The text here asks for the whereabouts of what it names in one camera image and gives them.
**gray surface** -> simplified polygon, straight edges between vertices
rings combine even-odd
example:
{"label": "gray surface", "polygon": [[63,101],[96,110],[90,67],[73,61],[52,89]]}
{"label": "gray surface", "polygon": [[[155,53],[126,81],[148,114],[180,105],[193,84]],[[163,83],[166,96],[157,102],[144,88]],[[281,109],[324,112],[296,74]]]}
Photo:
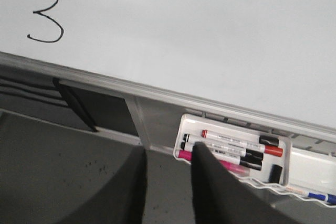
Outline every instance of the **gray surface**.
{"label": "gray surface", "polygon": [[268,202],[276,209],[305,224],[335,223],[336,209],[323,207],[317,202],[303,202],[294,196],[279,196],[272,192]]}
{"label": "gray surface", "polygon": [[143,223],[194,223],[190,166],[148,152],[148,189]]}
{"label": "gray surface", "polygon": [[[55,222],[93,196],[131,148],[5,114],[0,118],[0,222]],[[143,223],[194,223],[191,198],[190,167],[148,152]]]}
{"label": "gray surface", "polygon": [[0,222],[53,223],[93,196],[132,146],[8,116],[0,123]]}

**red marker cap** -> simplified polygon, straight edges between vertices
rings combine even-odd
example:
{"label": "red marker cap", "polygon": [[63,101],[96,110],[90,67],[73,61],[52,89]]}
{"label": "red marker cap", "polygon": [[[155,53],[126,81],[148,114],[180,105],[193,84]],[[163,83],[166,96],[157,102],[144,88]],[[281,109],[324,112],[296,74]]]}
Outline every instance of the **red marker cap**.
{"label": "red marker cap", "polygon": [[206,138],[206,133],[207,132],[208,132],[207,130],[202,130],[202,137]]}
{"label": "red marker cap", "polygon": [[275,146],[269,146],[265,145],[265,153],[271,154],[277,157],[282,157],[282,153],[284,152],[283,149],[275,147]]}

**marker tray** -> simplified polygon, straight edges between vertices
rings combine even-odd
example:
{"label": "marker tray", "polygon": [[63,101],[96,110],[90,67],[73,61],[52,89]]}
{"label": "marker tray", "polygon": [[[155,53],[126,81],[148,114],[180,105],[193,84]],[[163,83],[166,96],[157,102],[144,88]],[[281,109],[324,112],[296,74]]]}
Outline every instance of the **marker tray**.
{"label": "marker tray", "polygon": [[262,168],[260,171],[255,169],[250,169],[250,175],[248,177],[237,176],[239,180],[249,180],[250,178],[257,179],[262,183],[267,183],[269,181],[269,176],[271,173],[272,165],[279,165],[282,167],[282,173],[280,177],[280,184],[286,185],[288,183],[288,167],[289,167],[289,157],[291,152],[291,141],[288,137],[267,134],[264,132],[259,132],[256,130],[251,130],[235,125],[230,125],[227,123],[222,123],[219,121],[214,121],[211,119],[202,118],[200,116],[185,114],[181,118],[180,128],[178,130],[176,143],[174,147],[174,157],[179,161],[184,161],[190,164],[189,161],[178,158],[176,156],[176,151],[181,150],[180,145],[183,142],[184,134],[192,134],[201,137],[202,130],[214,131],[224,135],[231,136],[233,138],[238,138],[241,140],[251,141],[259,143],[259,137],[263,136],[273,136],[279,139],[279,148],[283,149],[282,157],[273,156],[264,153],[264,159],[262,160]]}

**red marker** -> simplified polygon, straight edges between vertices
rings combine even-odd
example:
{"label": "red marker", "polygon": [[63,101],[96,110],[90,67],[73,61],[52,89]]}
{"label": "red marker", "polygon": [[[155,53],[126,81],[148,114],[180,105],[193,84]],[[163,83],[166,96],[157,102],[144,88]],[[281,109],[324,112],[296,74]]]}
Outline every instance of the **red marker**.
{"label": "red marker", "polygon": [[202,137],[210,138],[214,140],[220,140],[226,143],[231,143],[233,145],[237,145],[237,146],[244,147],[250,150],[263,152],[263,153],[267,153],[267,154],[278,156],[278,157],[281,157],[284,152],[283,149],[275,147],[275,146],[258,144],[258,143],[247,141],[247,140],[241,140],[241,139],[233,138],[228,135],[224,135],[224,134],[220,134],[220,133],[208,131],[208,130],[202,130]]}
{"label": "red marker", "polygon": [[[176,157],[183,158],[187,161],[191,161],[192,153],[178,150],[176,151]],[[250,175],[250,169],[241,165],[235,165],[230,162],[226,162],[224,160],[218,160],[227,170],[236,173],[240,176],[249,176]]]}

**blue marker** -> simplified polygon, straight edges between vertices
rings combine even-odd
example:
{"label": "blue marker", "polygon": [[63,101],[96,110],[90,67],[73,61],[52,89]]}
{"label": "blue marker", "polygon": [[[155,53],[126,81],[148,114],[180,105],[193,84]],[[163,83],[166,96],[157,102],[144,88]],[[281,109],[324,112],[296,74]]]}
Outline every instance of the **blue marker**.
{"label": "blue marker", "polygon": [[317,193],[317,192],[313,193],[306,189],[299,188],[299,187],[292,187],[292,186],[286,186],[286,190],[290,191],[291,193],[296,193],[296,194],[302,195],[307,198],[319,199],[319,200],[328,202],[332,205],[336,205],[336,196],[332,194],[324,194],[324,193]]}

